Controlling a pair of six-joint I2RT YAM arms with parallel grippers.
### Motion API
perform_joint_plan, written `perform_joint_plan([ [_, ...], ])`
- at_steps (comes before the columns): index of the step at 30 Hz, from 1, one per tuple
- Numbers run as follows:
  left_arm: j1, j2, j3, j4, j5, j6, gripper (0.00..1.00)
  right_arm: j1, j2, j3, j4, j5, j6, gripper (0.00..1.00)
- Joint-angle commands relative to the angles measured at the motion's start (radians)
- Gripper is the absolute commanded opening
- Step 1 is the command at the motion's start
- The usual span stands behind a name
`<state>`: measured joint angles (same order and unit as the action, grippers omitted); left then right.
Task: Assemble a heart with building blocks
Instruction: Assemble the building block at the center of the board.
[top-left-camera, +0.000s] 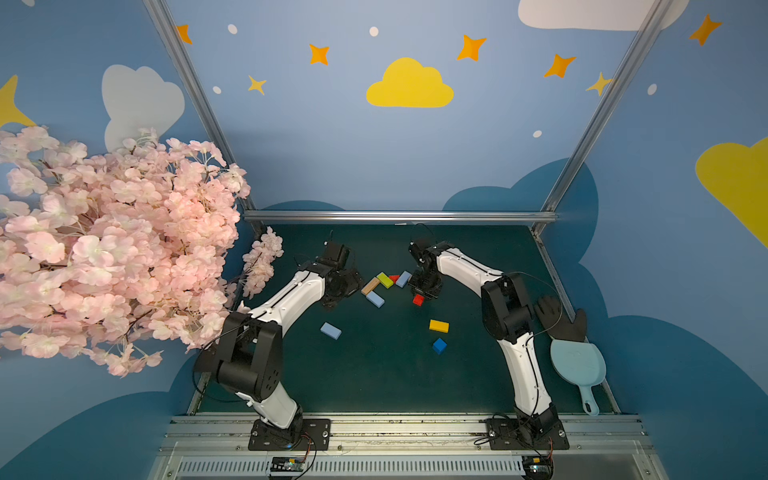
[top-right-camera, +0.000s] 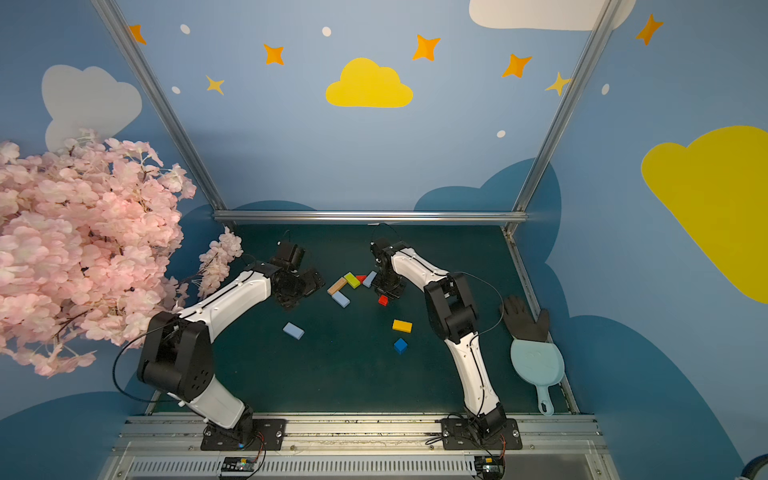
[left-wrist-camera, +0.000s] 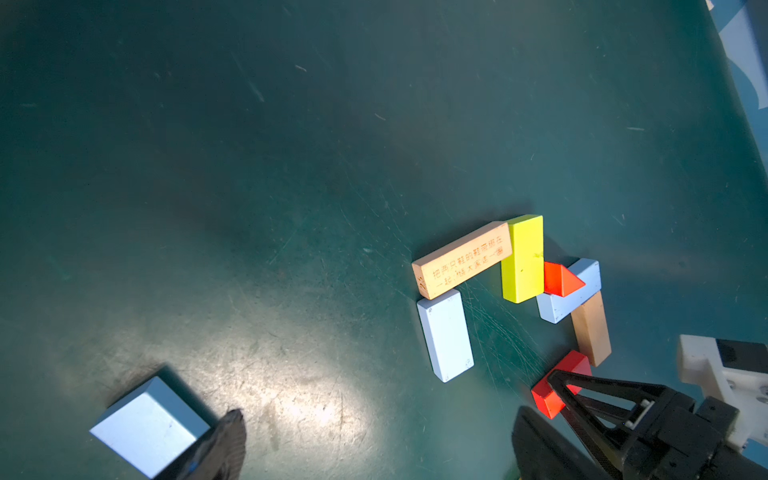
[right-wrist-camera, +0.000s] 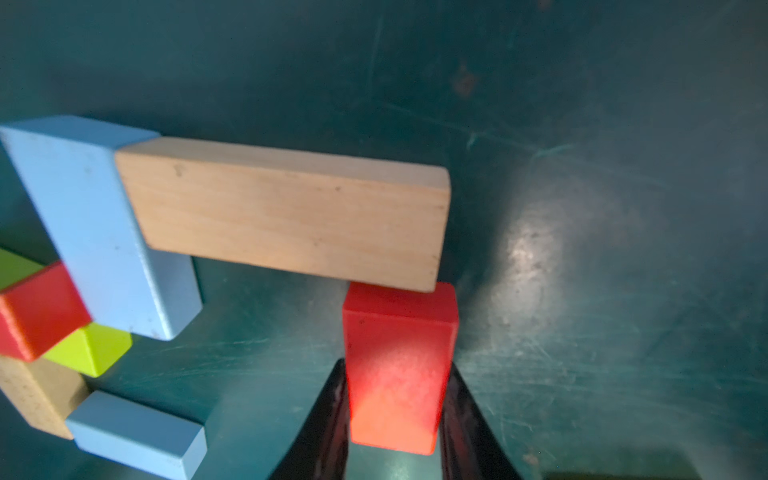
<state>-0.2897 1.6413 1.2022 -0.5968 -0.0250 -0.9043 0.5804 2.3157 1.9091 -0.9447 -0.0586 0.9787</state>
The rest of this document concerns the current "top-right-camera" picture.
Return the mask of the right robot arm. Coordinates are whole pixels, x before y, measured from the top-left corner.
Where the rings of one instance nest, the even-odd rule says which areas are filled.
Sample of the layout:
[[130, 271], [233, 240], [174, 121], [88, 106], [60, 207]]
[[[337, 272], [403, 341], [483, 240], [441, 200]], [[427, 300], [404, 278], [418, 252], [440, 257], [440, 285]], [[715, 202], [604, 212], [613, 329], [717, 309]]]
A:
[[468, 432], [476, 441], [499, 434], [506, 425], [504, 407], [492, 387], [482, 357], [478, 309], [467, 276], [436, 267], [404, 242], [381, 238], [370, 243], [377, 266], [377, 293], [399, 298], [410, 282], [424, 295], [429, 324], [455, 363], [464, 394]]

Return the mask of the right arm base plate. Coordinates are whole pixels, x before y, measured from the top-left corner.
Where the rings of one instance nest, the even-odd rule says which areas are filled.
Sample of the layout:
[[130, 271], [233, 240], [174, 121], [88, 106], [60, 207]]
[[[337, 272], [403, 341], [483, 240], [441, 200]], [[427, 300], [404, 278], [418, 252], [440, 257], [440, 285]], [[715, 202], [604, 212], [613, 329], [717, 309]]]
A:
[[496, 433], [482, 433], [466, 418], [448, 416], [439, 420], [440, 437], [445, 450], [522, 450], [522, 434], [515, 419], [508, 418]]

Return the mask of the yellow rectangular block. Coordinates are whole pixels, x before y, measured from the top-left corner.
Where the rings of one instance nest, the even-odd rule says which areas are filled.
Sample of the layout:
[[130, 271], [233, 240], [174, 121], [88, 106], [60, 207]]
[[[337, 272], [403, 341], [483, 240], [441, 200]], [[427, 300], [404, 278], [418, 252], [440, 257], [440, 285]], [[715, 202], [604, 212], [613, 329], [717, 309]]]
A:
[[397, 332], [410, 334], [413, 330], [413, 324], [411, 322], [395, 319], [392, 323], [392, 329]]

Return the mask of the light blue block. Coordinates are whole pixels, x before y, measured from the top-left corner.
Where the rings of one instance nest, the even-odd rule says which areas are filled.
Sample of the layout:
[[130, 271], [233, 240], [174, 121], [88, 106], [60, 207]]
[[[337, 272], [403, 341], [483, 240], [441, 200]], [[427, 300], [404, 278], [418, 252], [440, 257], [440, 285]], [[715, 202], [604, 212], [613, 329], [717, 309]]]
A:
[[376, 271], [371, 271], [363, 280], [362, 285], [366, 288], [370, 288], [373, 284], [373, 281], [375, 280], [377, 276]]
[[283, 327], [283, 332], [286, 333], [287, 335], [289, 335], [291, 338], [294, 338], [296, 340], [301, 340], [302, 337], [305, 334], [305, 331], [302, 328], [296, 326], [295, 324], [293, 324], [291, 322], [288, 322]]
[[342, 308], [346, 308], [350, 304], [350, 300], [340, 291], [334, 292], [331, 298]]

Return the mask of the natural wood block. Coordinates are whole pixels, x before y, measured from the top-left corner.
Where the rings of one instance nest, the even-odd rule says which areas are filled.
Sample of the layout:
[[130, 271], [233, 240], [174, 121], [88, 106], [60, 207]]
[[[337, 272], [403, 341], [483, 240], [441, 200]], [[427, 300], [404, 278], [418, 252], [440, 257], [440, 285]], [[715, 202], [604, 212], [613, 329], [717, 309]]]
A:
[[327, 293], [333, 296], [335, 293], [339, 292], [346, 284], [347, 280], [344, 277], [339, 278], [328, 288]]

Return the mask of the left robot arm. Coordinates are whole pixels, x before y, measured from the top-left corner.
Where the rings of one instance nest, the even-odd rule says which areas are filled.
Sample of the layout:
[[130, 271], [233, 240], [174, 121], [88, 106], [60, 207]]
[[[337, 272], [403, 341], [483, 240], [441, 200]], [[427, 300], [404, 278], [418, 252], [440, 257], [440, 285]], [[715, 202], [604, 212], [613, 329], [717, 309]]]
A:
[[299, 273], [262, 263], [191, 307], [158, 313], [149, 323], [137, 377], [203, 417], [213, 445], [243, 448], [256, 438], [252, 410], [216, 378], [213, 343], [270, 296], [292, 307], [324, 285], [314, 268]]

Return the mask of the blue cube block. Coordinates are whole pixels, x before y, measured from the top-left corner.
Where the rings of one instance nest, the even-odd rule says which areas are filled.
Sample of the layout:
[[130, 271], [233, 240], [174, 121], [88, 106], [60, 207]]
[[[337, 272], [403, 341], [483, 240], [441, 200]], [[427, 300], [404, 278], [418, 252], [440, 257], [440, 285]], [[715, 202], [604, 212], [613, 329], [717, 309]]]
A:
[[398, 340], [397, 340], [397, 341], [394, 343], [394, 349], [395, 349], [395, 351], [396, 351], [398, 354], [400, 354], [400, 355], [402, 355], [402, 354], [403, 354], [403, 353], [406, 351], [406, 349], [407, 349], [407, 348], [408, 348], [408, 344], [407, 344], [407, 342], [406, 342], [404, 339], [402, 339], [402, 338], [398, 339]]

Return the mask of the lime green rectangular block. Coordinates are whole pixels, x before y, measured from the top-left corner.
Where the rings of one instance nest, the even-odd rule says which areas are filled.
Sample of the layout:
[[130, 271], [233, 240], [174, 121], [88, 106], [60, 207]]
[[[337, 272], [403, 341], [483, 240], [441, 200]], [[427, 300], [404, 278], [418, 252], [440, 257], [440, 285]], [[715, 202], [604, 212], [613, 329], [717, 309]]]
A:
[[358, 288], [361, 285], [361, 281], [352, 273], [345, 274], [344, 275], [344, 280], [353, 289], [356, 289], [356, 288]]

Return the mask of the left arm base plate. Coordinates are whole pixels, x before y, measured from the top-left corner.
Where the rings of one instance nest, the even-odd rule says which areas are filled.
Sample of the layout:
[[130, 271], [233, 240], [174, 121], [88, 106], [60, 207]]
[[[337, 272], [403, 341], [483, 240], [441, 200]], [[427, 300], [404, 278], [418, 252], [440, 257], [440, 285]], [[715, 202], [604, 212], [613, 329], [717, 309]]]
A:
[[287, 420], [283, 418], [246, 417], [232, 429], [209, 422], [200, 444], [202, 451], [279, 451]]

